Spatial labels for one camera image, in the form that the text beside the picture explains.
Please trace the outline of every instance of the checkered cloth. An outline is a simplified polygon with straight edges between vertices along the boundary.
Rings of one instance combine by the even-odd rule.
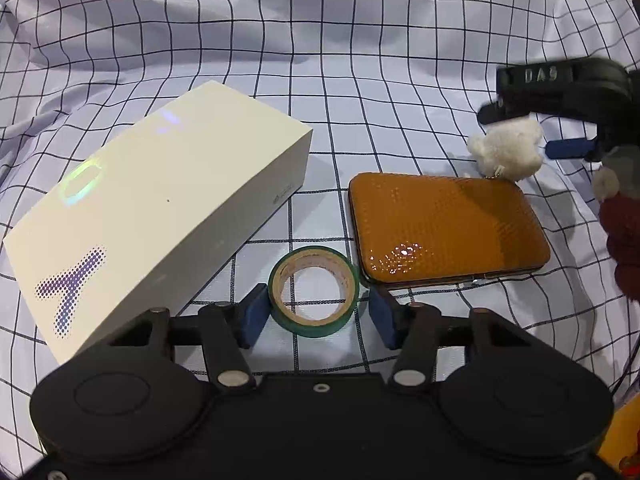
[[[481,131],[474,111],[492,97],[497,65],[593,54],[632,68],[640,59],[631,0],[1,1],[2,236],[97,148],[210,79],[313,126],[303,188],[183,315],[241,299],[279,258],[307,244],[355,263],[346,189],[357,173],[478,176],[465,141]],[[539,119],[546,140],[594,135],[589,125]],[[229,155],[241,163],[242,153]],[[450,316],[487,306],[614,383],[640,314],[613,282],[592,169],[548,161],[521,184],[552,247],[543,269],[399,291],[400,301],[432,303]],[[0,248],[0,464],[20,475],[42,454],[30,392],[56,364]],[[308,316],[323,317],[339,302],[337,286],[318,269],[290,290],[287,299]],[[297,337],[269,320],[246,354],[252,369],[388,373],[394,354],[361,295],[359,312],[327,338]],[[440,351],[439,377],[462,362],[458,350]],[[198,349],[178,357],[204,374]]]

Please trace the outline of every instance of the y-shaped logo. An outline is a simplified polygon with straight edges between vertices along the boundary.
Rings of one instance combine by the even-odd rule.
[[[36,286],[36,296],[45,300],[62,291],[62,299],[58,305],[54,330],[60,337],[66,337],[78,304],[82,286],[89,277],[102,265],[104,250],[100,247],[92,249],[71,270],[60,272],[51,278],[42,280]]]

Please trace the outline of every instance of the black robotic gripper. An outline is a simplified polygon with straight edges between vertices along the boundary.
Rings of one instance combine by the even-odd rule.
[[[239,345],[265,288],[196,316],[147,311],[44,378],[30,410],[48,455],[23,478],[618,478],[596,456],[607,387],[490,310],[446,317],[374,286],[371,319],[401,348],[386,383],[372,371],[257,384]],[[172,361],[179,345],[202,346],[208,381]],[[445,346],[466,364],[437,382]]]

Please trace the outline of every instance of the tape roll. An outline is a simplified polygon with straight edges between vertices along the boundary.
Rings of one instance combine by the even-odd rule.
[[[320,267],[328,270],[340,285],[340,307],[324,319],[307,319],[294,314],[282,301],[282,291],[289,278],[302,269]],[[358,303],[360,285],[351,263],[337,251],[322,246],[302,247],[287,254],[271,271],[269,298],[271,315],[286,330],[303,337],[325,337],[340,330]]]

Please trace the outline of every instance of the orange case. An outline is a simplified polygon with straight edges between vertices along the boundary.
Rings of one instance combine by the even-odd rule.
[[[539,269],[549,245],[506,180],[361,173],[349,184],[366,283],[398,288]]]

